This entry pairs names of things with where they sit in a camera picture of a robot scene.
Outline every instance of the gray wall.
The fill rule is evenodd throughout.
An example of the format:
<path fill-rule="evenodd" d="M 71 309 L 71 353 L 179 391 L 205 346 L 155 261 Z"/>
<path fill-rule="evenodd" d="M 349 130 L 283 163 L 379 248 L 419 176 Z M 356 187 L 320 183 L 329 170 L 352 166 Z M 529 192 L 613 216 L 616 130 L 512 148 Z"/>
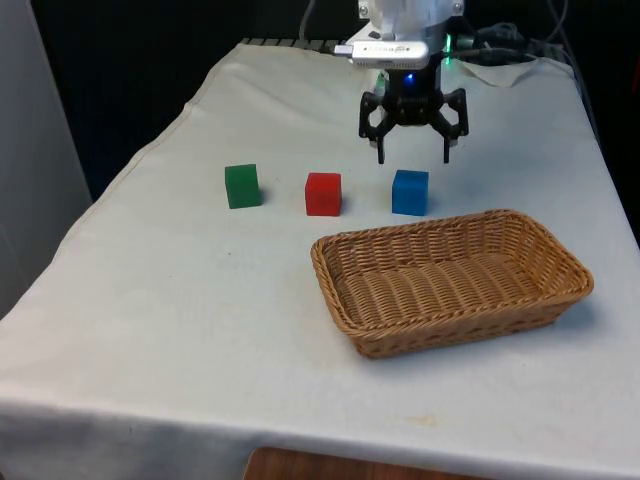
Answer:
<path fill-rule="evenodd" d="M 0 318 L 90 203 L 26 0 L 0 0 Z"/>

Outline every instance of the basket rim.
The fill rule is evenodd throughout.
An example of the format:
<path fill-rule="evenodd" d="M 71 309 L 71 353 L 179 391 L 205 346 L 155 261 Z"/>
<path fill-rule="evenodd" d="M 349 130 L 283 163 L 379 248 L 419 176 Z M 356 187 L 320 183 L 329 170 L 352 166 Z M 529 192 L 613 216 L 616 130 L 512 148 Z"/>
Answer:
<path fill-rule="evenodd" d="M 517 300 L 500 302 L 498 304 L 478 305 L 473 308 L 451 310 L 432 315 L 417 316 L 410 319 L 403 318 L 367 327 L 357 325 L 348 315 L 336 290 L 333 279 L 329 273 L 329 267 L 324 258 L 324 249 L 327 246 L 335 243 L 342 243 L 354 238 L 357 239 L 359 237 L 380 237 L 398 234 L 406 235 L 408 233 L 420 232 L 426 229 L 465 224 L 478 217 L 486 220 L 491 217 L 498 218 L 503 216 L 516 217 L 523 220 L 530 227 L 542 233 L 546 237 L 547 241 L 551 242 L 556 249 L 561 250 L 572 264 L 572 271 L 577 277 L 581 277 L 580 279 L 582 281 L 580 282 L 580 285 L 575 288 L 546 293 L 535 297 L 522 297 Z M 394 333 L 404 333 L 425 327 L 437 327 L 440 323 L 445 321 L 448 322 L 452 319 L 462 319 L 480 314 L 492 314 L 497 311 L 500 311 L 500 313 L 510 313 L 533 307 L 548 307 L 567 302 L 575 303 L 589 295 L 595 286 L 591 272 L 571 252 L 569 252 L 545 226 L 534 220 L 529 215 L 511 209 L 486 210 L 480 213 L 427 220 L 413 224 L 378 227 L 325 236 L 314 242 L 311 247 L 311 260 L 325 300 L 335 308 L 335 314 L 334 312 L 331 312 L 334 322 L 341 331 L 353 339 L 379 339 L 382 338 L 389 329 L 393 329 Z"/>

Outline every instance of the wicker basket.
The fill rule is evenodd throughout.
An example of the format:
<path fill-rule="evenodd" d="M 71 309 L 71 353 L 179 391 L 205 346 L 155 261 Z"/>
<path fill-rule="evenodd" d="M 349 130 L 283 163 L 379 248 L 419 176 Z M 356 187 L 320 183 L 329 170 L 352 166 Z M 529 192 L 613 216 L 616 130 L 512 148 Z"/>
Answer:
<path fill-rule="evenodd" d="M 512 210 L 325 237 L 311 258 L 336 325 L 370 358 L 542 327 L 593 290 L 547 229 Z"/>

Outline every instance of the black background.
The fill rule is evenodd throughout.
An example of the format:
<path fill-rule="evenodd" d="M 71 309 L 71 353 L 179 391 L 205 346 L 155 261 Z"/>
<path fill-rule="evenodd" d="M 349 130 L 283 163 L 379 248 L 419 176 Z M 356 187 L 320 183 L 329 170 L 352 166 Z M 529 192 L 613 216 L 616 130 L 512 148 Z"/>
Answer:
<path fill-rule="evenodd" d="M 33 0 L 93 197 L 166 128 L 209 69 L 243 37 L 296 38 L 306 3 Z M 307 35 L 348 38 L 360 25 L 356 4 L 317 0 Z M 476 28 L 509 21 L 537 38 L 554 26 L 545 0 L 468 0 L 466 16 Z M 592 97 L 603 153 L 637 238 L 638 188 L 631 171 L 640 160 L 640 111 L 631 87 L 638 25 L 637 0 L 573 0 L 566 23 Z"/>

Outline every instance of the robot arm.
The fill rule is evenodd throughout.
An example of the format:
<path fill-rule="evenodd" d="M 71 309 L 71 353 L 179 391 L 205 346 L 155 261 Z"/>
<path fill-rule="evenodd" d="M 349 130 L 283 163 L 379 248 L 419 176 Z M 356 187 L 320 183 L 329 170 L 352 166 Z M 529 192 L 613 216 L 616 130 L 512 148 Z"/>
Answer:
<path fill-rule="evenodd" d="M 384 137 L 396 126 L 431 125 L 444 139 L 444 161 L 451 143 L 469 133 L 466 93 L 440 90 L 440 65 L 449 18 L 462 15 L 462 0 L 369 0 L 360 6 L 369 14 L 375 37 L 337 46 L 334 53 L 366 68 L 385 70 L 382 95 L 365 92 L 360 102 L 359 135 L 378 149 L 384 163 Z M 458 113 L 451 124 L 440 113 L 444 104 Z M 373 126 L 371 114 L 381 107 L 381 122 Z"/>

